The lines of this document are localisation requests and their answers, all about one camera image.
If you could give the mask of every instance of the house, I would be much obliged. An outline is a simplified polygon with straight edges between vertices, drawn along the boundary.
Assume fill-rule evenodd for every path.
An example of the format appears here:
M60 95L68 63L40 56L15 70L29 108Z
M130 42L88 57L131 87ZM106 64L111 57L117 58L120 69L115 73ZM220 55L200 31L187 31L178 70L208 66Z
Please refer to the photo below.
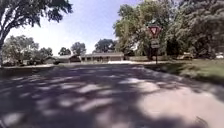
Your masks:
M73 62L81 62L79 57L76 55L65 55L65 56L55 56L54 59L48 60L49 62L58 61L60 63L73 63Z
M44 64L53 64L57 59L55 57L47 57L44 60Z
M121 52L115 53L93 53L81 55L82 62L108 62L108 61L122 61L124 60L124 54Z

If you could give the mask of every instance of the street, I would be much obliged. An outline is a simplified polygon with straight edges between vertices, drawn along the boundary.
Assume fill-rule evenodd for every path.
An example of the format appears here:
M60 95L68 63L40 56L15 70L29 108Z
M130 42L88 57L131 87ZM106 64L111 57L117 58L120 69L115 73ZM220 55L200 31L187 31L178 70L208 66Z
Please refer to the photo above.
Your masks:
M140 65L75 65L0 81L9 128L223 128L224 89Z

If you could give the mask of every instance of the yield sign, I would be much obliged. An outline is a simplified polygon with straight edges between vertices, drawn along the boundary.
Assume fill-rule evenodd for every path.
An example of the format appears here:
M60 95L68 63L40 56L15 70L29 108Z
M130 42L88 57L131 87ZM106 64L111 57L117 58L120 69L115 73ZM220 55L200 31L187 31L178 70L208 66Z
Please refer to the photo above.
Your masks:
M155 38L158 36L158 34L160 32L160 27L159 26L151 26L151 27L149 27L149 30L150 30L152 36Z

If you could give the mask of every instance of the sign post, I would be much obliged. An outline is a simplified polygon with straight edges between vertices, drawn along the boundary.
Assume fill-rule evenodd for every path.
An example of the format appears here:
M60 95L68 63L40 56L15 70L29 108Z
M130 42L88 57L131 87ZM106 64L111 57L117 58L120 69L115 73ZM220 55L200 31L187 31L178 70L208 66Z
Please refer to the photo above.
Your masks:
M156 64L158 64L158 49L160 47L159 45L159 33L161 31L161 28L159 26L149 26L150 33L152 34L152 41L151 41L151 48L156 49Z

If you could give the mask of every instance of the grass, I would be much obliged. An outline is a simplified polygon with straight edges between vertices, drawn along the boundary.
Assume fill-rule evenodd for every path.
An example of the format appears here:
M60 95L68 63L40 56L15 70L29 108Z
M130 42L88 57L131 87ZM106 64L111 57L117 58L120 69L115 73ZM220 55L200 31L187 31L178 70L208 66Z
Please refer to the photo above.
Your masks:
M146 68L224 85L224 60L172 61L158 65L147 65Z
M0 78L10 78L14 76L28 76L36 73L51 70L53 67L11 67L1 68Z

